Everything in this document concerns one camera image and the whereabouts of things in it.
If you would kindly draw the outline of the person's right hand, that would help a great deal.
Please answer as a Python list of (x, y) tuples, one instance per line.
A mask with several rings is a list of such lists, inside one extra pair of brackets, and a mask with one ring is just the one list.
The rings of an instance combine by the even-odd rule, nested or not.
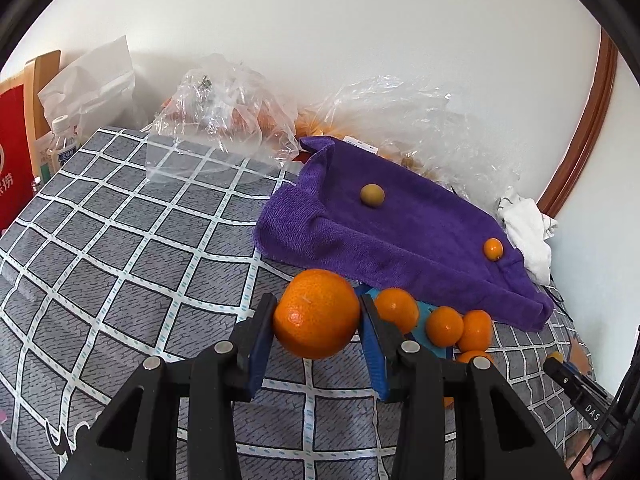
[(567, 458), (565, 466), (570, 470), (570, 476), (574, 480), (600, 479), (602, 472), (594, 468), (591, 474), (585, 473), (585, 468), (592, 461), (592, 446), (588, 444), (590, 432), (580, 430), (568, 442)]

